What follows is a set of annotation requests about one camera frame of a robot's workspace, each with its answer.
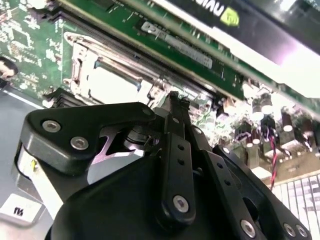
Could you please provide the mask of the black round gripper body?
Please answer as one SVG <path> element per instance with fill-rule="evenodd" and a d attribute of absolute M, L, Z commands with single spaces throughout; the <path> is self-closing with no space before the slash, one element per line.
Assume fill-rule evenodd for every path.
<path fill-rule="evenodd" d="M 231 240 L 226 218 L 196 164 L 183 182 L 163 180 L 163 161 L 144 157 L 87 183 L 48 169 L 64 197 L 47 234 L 50 240 Z"/>

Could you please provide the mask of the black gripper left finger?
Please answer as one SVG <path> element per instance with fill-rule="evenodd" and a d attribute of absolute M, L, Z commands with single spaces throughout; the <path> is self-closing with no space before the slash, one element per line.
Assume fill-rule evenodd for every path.
<path fill-rule="evenodd" d="M 70 177 L 86 176 L 89 185 L 146 157 L 162 160 L 163 180 L 192 176 L 177 92 L 161 107 L 140 102 L 49 108 L 29 113 L 18 149 L 19 170 L 31 180 L 53 219 L 64 203 L 48 169 Z"/>

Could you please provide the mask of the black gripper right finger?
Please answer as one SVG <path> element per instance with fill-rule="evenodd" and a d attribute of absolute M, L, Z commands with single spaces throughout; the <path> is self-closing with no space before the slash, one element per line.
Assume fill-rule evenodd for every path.
<path fill-rule="evenodd" d="M 179 100 L 192 161 L 204 173 L 205 184 L 218 199 L 226 222 L 221 230 L 232 240 L 310 240 L 310 231 L 233 152 L 211 147 L 191 124 L 190 101 Z"/>

